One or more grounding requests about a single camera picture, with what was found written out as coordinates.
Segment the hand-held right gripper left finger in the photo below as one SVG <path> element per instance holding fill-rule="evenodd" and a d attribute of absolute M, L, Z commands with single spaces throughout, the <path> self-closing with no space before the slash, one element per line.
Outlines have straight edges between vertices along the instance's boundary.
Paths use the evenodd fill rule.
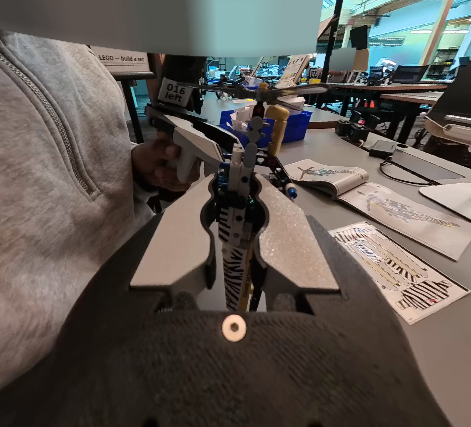
<path fill-rule="evenodd" d="M 174 201 L 162 218 L 130 281 L 132 289 L 203 291 L 216 279 L 214 221 L 216 174 Z"/>

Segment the lego instruction booklet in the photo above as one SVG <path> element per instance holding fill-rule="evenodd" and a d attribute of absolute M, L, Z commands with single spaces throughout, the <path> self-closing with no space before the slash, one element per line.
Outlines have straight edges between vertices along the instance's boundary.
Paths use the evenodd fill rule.
<path fill-rule="evenodd" d="M 291 181 L 317 188 L 409 239 L 458 261 L 471 242 L 468 221 L 418 204 L 369 181 L 359 167 L 304 159 L 284 166 Z"/>

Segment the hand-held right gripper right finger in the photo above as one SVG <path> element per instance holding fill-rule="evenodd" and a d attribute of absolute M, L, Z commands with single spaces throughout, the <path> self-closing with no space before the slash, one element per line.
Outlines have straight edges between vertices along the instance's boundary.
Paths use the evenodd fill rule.
<path fill-rule="evenodd" d="M 257 199 L 265 222 L 256 255 L 266 271 L 265 293 L 338 293 L 340 288 L 304 212 L 261 174 Z"/>

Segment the black power adapter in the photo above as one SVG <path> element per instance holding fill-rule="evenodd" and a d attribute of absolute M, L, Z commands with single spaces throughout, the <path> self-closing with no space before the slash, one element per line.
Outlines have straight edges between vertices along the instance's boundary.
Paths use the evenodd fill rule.
<path fill-rule="evenodd" d="M 396 148 L 397 143 L 393 141 L 378 140 L 369 148 L 369 156 L 386 160 L 395 152 Z"/>

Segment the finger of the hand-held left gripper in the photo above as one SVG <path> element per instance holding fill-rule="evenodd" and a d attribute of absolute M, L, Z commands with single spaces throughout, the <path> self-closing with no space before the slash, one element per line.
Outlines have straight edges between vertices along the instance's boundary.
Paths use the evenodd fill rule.
<path fill-rule="evenodd" d="M 195 129 L 192 123 L 174 123 L 172 140 L 180 148 L 174 161 L 177 178 L 186 183 L 197 159 L 218 168 L 223 156 L 218 144 Z"/>

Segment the zebra striped sticker sheet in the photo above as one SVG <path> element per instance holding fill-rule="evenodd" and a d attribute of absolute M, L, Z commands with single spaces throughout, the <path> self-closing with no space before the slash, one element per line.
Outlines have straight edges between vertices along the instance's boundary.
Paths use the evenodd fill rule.
<path fill-rule="evenodd" d="M 329 231 L 375 281 L 409 325 L 468 296 L 470 290 L 416 257 L 368 222 Z"/>

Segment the black charging dock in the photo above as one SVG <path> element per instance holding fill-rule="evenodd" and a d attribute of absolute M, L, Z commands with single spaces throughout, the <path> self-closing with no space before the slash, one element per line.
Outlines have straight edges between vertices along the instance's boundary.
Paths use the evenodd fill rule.
<path fill-rule="evenodd" d="M 335 127 L 335 134 L 354 144 L 365 143 L 368 135 L 380 123 L 380 118 L 371 113 L 353 111 L 350 118 L 341 117 Z"/>

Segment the grey zip hoodie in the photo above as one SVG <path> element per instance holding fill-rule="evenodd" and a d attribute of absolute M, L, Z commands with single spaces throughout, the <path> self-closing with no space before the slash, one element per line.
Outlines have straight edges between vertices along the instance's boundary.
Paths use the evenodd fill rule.
<path fill-rule="evenodd" d="M 99 268 L 154 213 L 125 101 L 85 45 L 1 31 L 1 387 L 53 346 Z"/>

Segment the blue plastic bin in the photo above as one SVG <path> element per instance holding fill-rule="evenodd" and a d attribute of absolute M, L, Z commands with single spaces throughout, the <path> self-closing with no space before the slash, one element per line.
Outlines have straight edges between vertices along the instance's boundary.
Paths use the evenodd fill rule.
<path fill-rule="evenodd" d="M 305 133 L 307 131 L 311 115 L 312 115 L 312 112 L 303 111 L 303 113 L 299 114 L 298 116 L 290 116 L 287 119 L 286 130 L 285 130 L 285 134 L 284 134 L 284 138 L 282 142 L 288 143 L 288 142 L 293 142 L 293 141 L 302 141 L 305 137 Z M 273 127 L 274 127 L 273 119 L 266 118 L 265 121 L 268 123 L 268 126 L 265 126 L 262 128 L 262 134 L 264 134 L 265 136 L 263 136 L 258 142 L 258 145 L 260 147 L 268 146 L 272 132 L 273 132 Z M 248 124 L 247 124 L 246 130 L 243 132 L 234 131 L 232 128 L 227 127 L 227 126 L 226 127 L 220 126 L 220 127 L 231 132 L 234 136 L 236 136 L 243 146 L 247 145 L 248 137 L 245 132 L 247 131 Z"/>

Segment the lego helicopter model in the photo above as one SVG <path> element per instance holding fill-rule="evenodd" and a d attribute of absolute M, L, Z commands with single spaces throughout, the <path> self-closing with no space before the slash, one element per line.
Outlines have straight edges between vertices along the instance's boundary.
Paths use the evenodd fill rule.
<path fill-rule="evenodd" d="M 205 89 L 232 94 L 238 99 L 253 98 L 256 104 L 245 132 L 248 143 L 246 146 L 234 144 L 232 151 L 220 162 L 215 194 L 227 309 L 256 311 L 266 271 L 256 255 L 255 239 L 265 222 L 265 213 L 257 199 L 260 186 L 255 174 L 261 174 L 294 201 L 297 189 L 277 157 L 290 116 L 289 106 L 281 97 L 323 93 L 326 88 L 318 83 L 269 89 L 260 83 L 257 90 L 248 90 L 239 84 L 230 87 L 210 85 Z M 273 132 L 268 146 L 260 147 L 258 142 L 265 136 L 262 128 L 268 126 L 266 118 L 274 120 Z M 268 301 L 282 293 L 265 294 Z"/>

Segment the long wooden desk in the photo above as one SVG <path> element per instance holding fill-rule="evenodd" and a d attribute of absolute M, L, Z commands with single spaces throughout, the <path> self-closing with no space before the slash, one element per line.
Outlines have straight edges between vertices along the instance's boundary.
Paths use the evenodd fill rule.
<path fill-rule="evenodd" d="M 412 97 L 431 96 L 433 100 L 436 100 L 438 99 L 438 93 L 443 93 L 451 85 L 452 82 L 419 82 L 368 86 L 363 83 L 344 82 L 329 84 L 328 94 L 339 99 L 343 104 L 342 109 L 345 109 L 345 104 L 356 105 L 356 101 L 359 101 L 360 105 L 369 106 L 371 101 L 374 105 L 378 105 L 381 99 L 386 100 L 390 97 L 393 100 L 411 101 Z"/>

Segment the person's left hand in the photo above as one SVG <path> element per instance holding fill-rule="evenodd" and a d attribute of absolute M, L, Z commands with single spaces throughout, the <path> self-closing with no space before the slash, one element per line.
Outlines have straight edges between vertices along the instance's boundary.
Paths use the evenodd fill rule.
<path fill-rule="evenodd" d="M 186 192 L 200 178 L 200 163 L 194 162 L 188 177 L 180 181 L 169 162 L 178 159 L 180 147 L 169 136 L 158 133 L 154 141 L 138 144 L 131 151 L 133 179 L 146 192 L 166 189 Z"/>

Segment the black framed sign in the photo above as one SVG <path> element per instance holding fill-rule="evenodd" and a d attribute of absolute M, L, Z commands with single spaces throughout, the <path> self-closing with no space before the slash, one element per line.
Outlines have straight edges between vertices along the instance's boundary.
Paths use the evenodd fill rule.
<path fill-rule="evenodd" d="M 116 79 L 145 79 L 155 75 L 148 53 L 93 45 L 90 49 Z"/>

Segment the clipped printed sheet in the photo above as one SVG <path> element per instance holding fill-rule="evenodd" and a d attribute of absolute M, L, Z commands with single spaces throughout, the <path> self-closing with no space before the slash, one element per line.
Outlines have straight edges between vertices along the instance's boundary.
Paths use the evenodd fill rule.
<path fill-rule="evenodd" d="M 275 87 L 287 88 L 296 86 L 310 59 L 310 54 L 292 55 Z"/>

